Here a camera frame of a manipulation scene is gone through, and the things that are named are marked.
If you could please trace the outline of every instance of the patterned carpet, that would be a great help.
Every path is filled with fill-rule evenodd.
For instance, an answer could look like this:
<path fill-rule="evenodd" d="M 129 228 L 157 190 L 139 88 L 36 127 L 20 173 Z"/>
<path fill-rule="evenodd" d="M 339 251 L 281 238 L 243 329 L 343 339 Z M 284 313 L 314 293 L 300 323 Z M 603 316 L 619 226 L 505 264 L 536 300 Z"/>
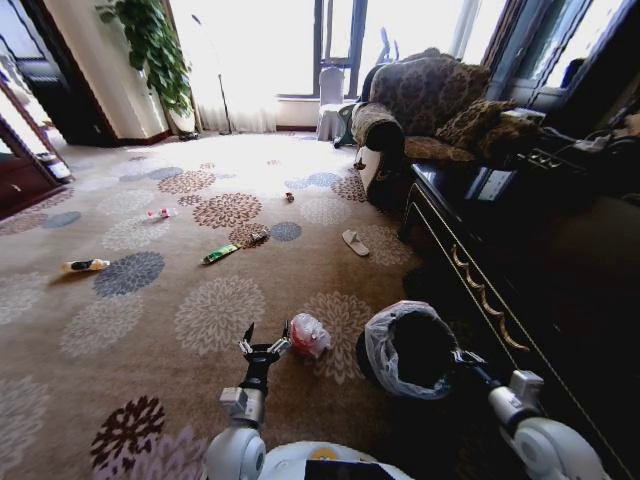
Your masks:
<path fill-rule="evenodd" d="M 0 223 L 0 478 L 193 478 L 226 424 L 217 397 L 245 372 L 235 342 L 251 322 L 271 341 L 299 312 L 334 349 L 274 366 L 268 447 L 322 439 L 384 456 L 388 399 L 354 345 L 419 261 L 365 202 L 353 149 L 276 134 L 62 154 L 77 182 Z M 162 207 L 178 215 L 147 217 Z M 229 242 L 249 248 L 200 265 Z M 61 273 L 90 258 L 112 265 Z"/>

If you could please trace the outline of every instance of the potted plant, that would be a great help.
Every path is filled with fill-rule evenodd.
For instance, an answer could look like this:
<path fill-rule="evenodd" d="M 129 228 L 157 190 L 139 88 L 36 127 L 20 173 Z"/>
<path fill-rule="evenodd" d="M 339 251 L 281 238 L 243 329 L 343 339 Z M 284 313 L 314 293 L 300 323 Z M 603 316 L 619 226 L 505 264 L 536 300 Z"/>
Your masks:
<path fill-rule="evenodd" d="M 117 18 L 124 25 L 131 47 L 129 64 L 138 71 L 146 67 L 147 87 L 155 88 L 182 132 L 181 138 L 194 138 L 195 116 L 187 67 L 160 0 L 107 1 L 112 4 L 96 7 L 100 20 L 109 23 Z"/>

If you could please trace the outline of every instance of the red plastic bag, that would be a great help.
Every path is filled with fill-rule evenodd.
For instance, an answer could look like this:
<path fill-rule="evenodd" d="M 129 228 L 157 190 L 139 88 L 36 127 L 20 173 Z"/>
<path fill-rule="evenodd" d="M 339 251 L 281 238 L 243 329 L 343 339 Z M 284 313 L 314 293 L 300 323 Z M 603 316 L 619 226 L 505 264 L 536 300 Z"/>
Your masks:
<path fill-rule="evenodd" d="M 300 354 L 318 359 L 331 348 L 331 335 L 308 313 L 299 313 L 291 320 L 291 343 Z"/>

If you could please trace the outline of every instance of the floor lamp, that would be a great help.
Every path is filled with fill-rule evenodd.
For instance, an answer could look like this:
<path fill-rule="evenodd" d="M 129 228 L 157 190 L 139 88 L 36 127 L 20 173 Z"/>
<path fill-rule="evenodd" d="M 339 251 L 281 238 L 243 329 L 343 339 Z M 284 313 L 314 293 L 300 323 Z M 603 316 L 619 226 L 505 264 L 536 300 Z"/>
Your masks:
<path fill-rule="evenodd" d="M 193 21 L 196 22 L 200 26 L 200 28 L 202 28 L 202 22 L 200 21 L 200 19 L 195 14 L 192 14 L 191 18 L 193 18 Z M 206 34 L 205 34 L 205 36 L 207 37 L 207 40 L 211 44 L 211 49 L 215 53 L 216 47 L 213 45 L 213 42 L 211 41 L 209 36 L 206 35 Z M 228 128 L 228 130 L 226 132 L 218 132 L 218 133 L 220 135 L 230 135 L 231 134 L 231 120 L 229 119 L 229 109 L 227 108 L 227 97 L 224 94 L 224 87 L 222 86 L 222 72 L 220 72 L 220 69 L 218 69 L 218 82 L 220 83 L 220 93 L 222 94 L 222 103 L 224 104 L 224 114 L 227 117 L 227 128 Z"/>

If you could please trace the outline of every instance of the sheer curtain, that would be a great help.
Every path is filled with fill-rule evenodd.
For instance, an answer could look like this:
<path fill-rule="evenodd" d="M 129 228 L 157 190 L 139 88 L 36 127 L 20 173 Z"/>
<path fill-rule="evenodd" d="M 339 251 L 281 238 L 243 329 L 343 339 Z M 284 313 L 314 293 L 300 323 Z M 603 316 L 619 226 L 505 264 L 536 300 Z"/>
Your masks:
<path fill-rule="evenodd" d="M 275 131 L 277 104 L 269 72 L 281 65 L 273 61 L 276 55 L 270 41 L 270 25 L 265 21 L 270 17 L 269 2 L 170 3 L 180 45 L 191 67 L 191 88 L 202 127 L 227 130 L 218 80 L 221 74 L 231 129 Z"/>

